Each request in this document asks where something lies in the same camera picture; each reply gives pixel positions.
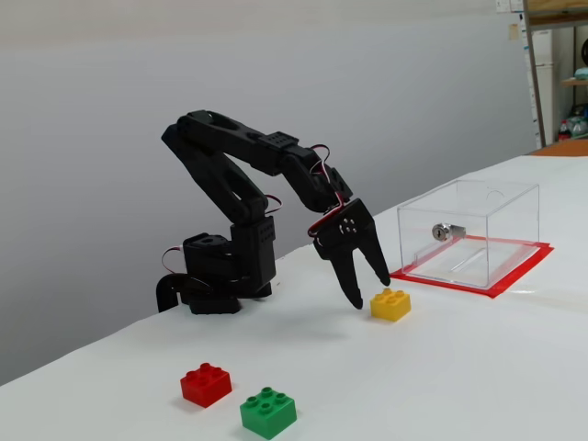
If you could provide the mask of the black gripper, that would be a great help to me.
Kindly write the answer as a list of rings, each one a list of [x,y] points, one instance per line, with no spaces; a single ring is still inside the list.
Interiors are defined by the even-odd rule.
[[[336,169],[320,166],[313,177],[316,192],[311,197],[312,208],[322,213],[308,229],[316,238],[316,250],[322,260],[329,261],[341,290],[351,305],[361,310],[363,299],[357,284],[353,252],[358,247],[383,286],[390,284],[390,271],[382,252],[375,222],[360,198],[353,192]]]

